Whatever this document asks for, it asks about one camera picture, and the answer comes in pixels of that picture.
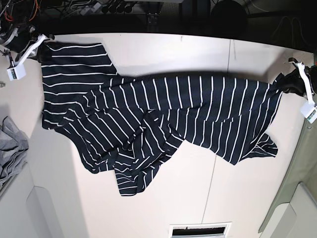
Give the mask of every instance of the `striped shirt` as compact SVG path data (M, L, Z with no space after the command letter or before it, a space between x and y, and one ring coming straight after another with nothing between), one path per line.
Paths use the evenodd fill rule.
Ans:
M142 192L183 140L236 164L277 154L265 134L282 92L213 73L120 76L102 44L46 43L43 128L76 145L92 173L114 170L122 196Z

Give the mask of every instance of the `gray fabric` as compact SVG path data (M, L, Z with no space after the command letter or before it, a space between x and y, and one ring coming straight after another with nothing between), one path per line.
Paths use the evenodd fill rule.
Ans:
M27 138L10 117L0 126L0 187L21 172L29 149Z

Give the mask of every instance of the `gray cloth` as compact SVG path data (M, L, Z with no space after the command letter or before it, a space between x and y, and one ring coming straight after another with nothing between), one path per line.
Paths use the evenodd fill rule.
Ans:
M29 144L10 117L0 126L0 187L21 172Z

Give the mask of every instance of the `floor vent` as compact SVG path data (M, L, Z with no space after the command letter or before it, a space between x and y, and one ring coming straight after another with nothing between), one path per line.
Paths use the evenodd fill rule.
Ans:
M231 226L228 223L171 225L168 238L226 238Z

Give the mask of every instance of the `white table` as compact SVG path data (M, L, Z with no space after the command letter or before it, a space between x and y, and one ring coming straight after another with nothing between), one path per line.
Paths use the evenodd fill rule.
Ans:
M281 47L195 36L86 34L58 36L68 42L102 42L120 74L223 71L272 82L289 73L288 57L311 65L313 55ZM1 80L7 63L0 58ZM170 224L233 222L232 238L256 238L278 191L303 124L303 99L283 95L269 135L276 158L246 159L232 166L184 142L141 194L120 197L113 172L89 173L75 146L41 129L40 65L26 62L27 76L0 88L0 119L10 115L31 137L29 166L35 186L49 190L66 238L166 238Z

